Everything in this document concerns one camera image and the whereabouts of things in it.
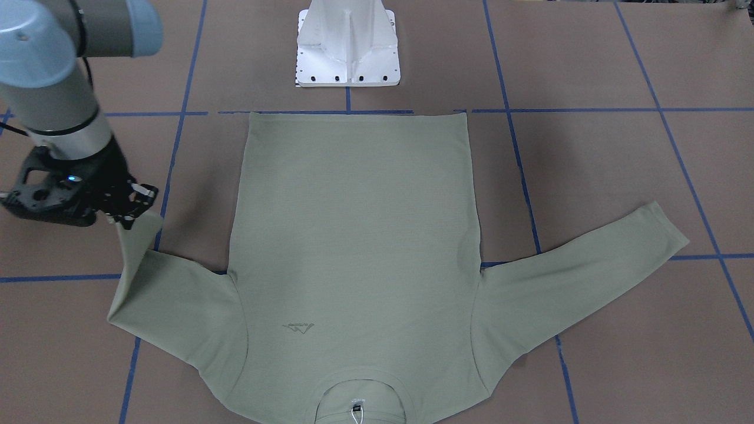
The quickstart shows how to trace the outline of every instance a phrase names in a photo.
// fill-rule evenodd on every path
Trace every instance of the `clothing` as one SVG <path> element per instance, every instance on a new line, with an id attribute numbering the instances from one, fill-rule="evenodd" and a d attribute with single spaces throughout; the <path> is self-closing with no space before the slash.
<path id="1" fill-rule="evenodd" d="M 160 225 L 119 229 L 110 322 L 262 424 L 451 416 L 688 243 L 652 203 L 480 271 L 465 114 L 252 114 L 228 274 L 148 250 Z"/>

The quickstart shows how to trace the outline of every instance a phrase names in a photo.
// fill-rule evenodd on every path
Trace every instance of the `folded sleeve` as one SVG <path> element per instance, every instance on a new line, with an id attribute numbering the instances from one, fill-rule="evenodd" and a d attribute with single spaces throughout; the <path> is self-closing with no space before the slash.
<path id="1" fill-rule="evenodd" d="M 687 243 L 653 202 L 550 252 L 485 269 L 472 341 L 487 388 L 519 356 L 637 285 Z"/>
<path id="2" fill-rule="evenodd" d="M 162 219 L 118 226 L 124 268 L 108 321 L 197 368 L 224 399 L 243 368 L 246 321 L 234 282 L 180 257 L 148 250 Z"/>

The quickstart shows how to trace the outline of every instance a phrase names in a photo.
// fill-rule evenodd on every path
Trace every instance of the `brown surface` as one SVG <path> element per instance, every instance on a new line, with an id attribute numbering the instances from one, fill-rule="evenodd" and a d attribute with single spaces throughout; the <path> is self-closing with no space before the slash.
<path id="1" fill-rule="evenodd" d="M 347 91 L 293 86 L 296 16 L 308 0 L 210 0 L 191 79 L 202 2 L 154 2 L 166 28 L 162 52 L 93 60 L 97 94 L 107 112 L 176 112 L 110 122 L 133 173 L 162 193 L 180 132 L 160 248 L 222 271 L 248 115 L 217 112 L 345 110 Z M 482 0 L 385 4 L 397 17 L 403 79 L 353 89 L 353 110 L 504 107 Z M 621 10 L 663 107 L 754 108 L 745 12 Z M 489 0 L 489 16 L 510 107 L 654 108 L 614 5 Z M 181 118 L 184 100 L 188 111 L 209 114 Z M 725 264 L 750 315 L 753 113 L 665 112 L 721 252 L 748 254 Z M 691 239 L 681 255 L 716 253 L 658 112 L 512 116 L 542 250 L 658 200 Z M 508 124 L 504 112 L 469 115 L 486 262 L 535 253 Z M 28 150 L 22 137 L 0 137 L 0 189 Z M 0 234 L 0 422 L 118 422 L 133 337 L 105 322 L 115 281 L 26 281 L 117 274 L 114 229 L 104 220 L 89 229 L 26 222 L 0 210 Z M 752 337 L 710 258 L 665 265 L 562 335 L 581 423 L 754 422 Z M 147 343 L 135 371 L 127 424 L 249 422 L 222 407 L 193 368 Z M 572 422 L 567 387 L 551 340 L 519 359 L 491 399 L 447 422 Z"/>

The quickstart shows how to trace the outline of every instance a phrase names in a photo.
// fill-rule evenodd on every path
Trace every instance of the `fabric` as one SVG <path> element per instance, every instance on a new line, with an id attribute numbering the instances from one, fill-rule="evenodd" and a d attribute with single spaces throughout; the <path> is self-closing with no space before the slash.
<path id="1" fill-rule="evenodd" d="M 263 424 L 451 416 L 688 243 L 652 203 L 480 271 L 465 114 L 252 114 L 228 274 L 148 250 L 160 225 L 119 230 L 110 322 Z"/>

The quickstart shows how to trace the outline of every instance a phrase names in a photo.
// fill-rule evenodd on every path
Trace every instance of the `robotic arm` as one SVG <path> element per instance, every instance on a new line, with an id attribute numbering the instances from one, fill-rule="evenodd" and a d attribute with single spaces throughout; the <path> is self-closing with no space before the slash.
<path id="1" fill-rule="evenodd" d="M 35 147 L 0 204 L 20 218 L 130 229 L 155 201 L 128 172 L 76 57 L 148 56 L 162 23 L 148 0 L 1 0 L 0 98 Z M 33 172 L 44 175 L 30 179 Z"/>

